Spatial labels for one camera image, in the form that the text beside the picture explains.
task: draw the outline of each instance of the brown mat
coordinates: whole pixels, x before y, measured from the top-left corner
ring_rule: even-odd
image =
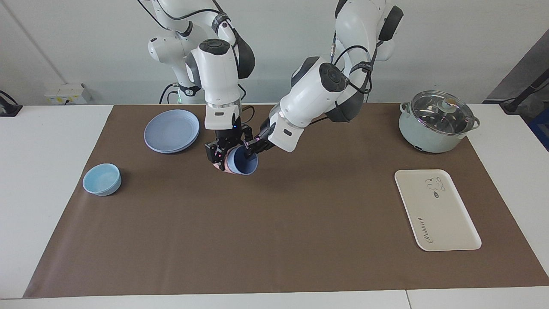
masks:
[[[114,163],[122,187],[97,197],[77,186],[24,297],[549,285],[469,141],[438,155],[414,150],[399,132],[398,105],[315,124],[293,153],[262,153],[251,176],[210,165],[211,131],[179,154],[147,148],[147,122],[173,108],[205,114],[113,108],[85,171]],[[270,108],[257,107],[254,128]],[[432,168],[452,176],[480,250],[416,245],[394,173]]]

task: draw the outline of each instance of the blue object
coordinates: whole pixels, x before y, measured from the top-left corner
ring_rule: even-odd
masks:
[[[240,146],[229,152],[226,158],[227,167],[233,173],[240,175],[250,175],[255,172],[258,165],[257,154],[252,154],[248,159],[244,154],[246,153],[246,147]]]
[[[160,153],[175,153],[188,148],[198,137],[200,123],[191,112],[172,109],[154,117],[145,128],[145,144]]]
[[[549,108],[528,124],[537,139],[549,150]]]
[[[113,194],[120,188],[121,184],[122,176],[118,167],[110,163],[103,163],[93,167],[82,180],[82,186],[86,191],[99,196]]]

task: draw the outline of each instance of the white table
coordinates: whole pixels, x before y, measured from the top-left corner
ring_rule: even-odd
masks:
[[[22,297],[112,106],[27,106],[0,118],[0,298]],[[518,116],[471,105],[478,156],[549,273],[549,153]],[[1,308],[547,308],[549,288],[1,300]]]

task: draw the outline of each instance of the cooking pot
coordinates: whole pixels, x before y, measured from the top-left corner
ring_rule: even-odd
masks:
[[[414,148],[426,152],[452,150],[467,132],[480,126],[465,103],[437,90],[418,93],[412,102],[400,104],[400,111],[400,132]]]

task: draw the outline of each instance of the white electrical box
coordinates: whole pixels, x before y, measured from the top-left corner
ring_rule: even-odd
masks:
[[[92,97],[82,84],[60,85],[48,90],[44,96],[50,104],[88,104]]]

